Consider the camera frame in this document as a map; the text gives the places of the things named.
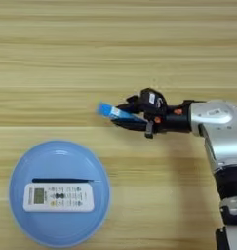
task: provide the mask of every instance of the wood grain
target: wood grain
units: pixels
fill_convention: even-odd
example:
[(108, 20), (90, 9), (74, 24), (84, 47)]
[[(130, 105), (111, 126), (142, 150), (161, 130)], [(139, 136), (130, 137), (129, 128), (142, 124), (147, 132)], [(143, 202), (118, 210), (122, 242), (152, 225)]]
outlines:
[(106, 223), (77, 249), (216, 249), (203, 140), (148, 141), (96, 115), (148, 86), (237, 104), (237, 0), (0, 0), (0, 250), (45, 249), (15, 224), (8, 181), (48, 140), (91, 149), (112, 183)]

